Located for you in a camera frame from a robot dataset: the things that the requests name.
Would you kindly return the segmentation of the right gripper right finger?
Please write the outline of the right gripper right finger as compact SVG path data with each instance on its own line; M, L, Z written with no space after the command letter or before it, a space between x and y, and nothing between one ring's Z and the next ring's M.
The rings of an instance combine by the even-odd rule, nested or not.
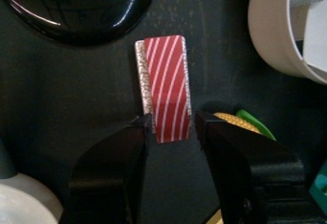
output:
M277 141L195 113L195 129L221 199L225 224L300 224L304 164Z

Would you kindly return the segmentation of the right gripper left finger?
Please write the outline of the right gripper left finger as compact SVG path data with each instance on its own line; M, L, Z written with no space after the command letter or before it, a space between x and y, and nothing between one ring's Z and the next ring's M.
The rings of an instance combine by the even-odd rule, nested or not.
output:
M150 114L79 157L59 224L141 224Z

